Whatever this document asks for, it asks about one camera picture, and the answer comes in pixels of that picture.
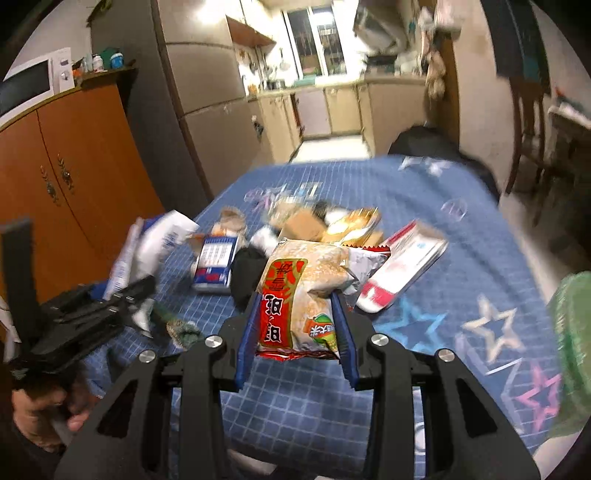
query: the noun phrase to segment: human hand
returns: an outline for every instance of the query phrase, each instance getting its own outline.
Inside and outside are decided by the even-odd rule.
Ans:
[[[56,382],[45,382],[12,391],[12,418],[25,438],[44,450],[53,452],[62,442],[51,425],[51,410],[66,406],[72,414],[67,419],[67,426],[76,432],[98,401],[99,399],[88,391],[86,383],[81,378],[74,381],[68,393]]]

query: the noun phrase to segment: red and white box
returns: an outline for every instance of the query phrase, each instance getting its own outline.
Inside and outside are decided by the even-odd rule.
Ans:
[[[365,283],[357,306],[368,313],[389,307],[446,250],[449,242],[437,229],[414,220],[383,244],[392,252]]]

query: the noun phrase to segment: shelf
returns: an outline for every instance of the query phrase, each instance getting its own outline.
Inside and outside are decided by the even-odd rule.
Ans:
[[[230,28],[230,36],[232,41],[243,47],[266,47],[267,45],[274,45],[275,40],[263,35],[248,25],[226,16],[228,20],[228,27]]]

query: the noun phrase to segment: green plastic bag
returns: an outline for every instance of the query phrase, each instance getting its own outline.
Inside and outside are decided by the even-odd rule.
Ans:
[[[591,416],[591,272],[566,277],[548,304],[563,368],[560,411],[550,436],[581,430]]]

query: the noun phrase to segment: blue gripper pad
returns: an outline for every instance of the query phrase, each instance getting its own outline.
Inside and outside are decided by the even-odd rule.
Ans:
[[[246,328],[242,335],[242,340],[238,346],[238,353],[236,354],[236,377],[235,382],[238,388],[244,386],[244,382],[248,380],[251,374],[252,362],[255,359],[256,346],[258,344],[259,332],[261,324],[259,315],[261,312],[261,299],[259,293],[255,294],[255,298],[251,299],[250,309],[245,313],[248,315]]]
[[[340,304],[339,296],[333,292],[330,295],[332,304],[333,320],[335,322],[336,342],[339,346],[340,364],[343,368],[343,375],[352,388],[359,382],[359,371],[357,370],[357,351],[353,343],[353,336],[349,330],[346,312]]]

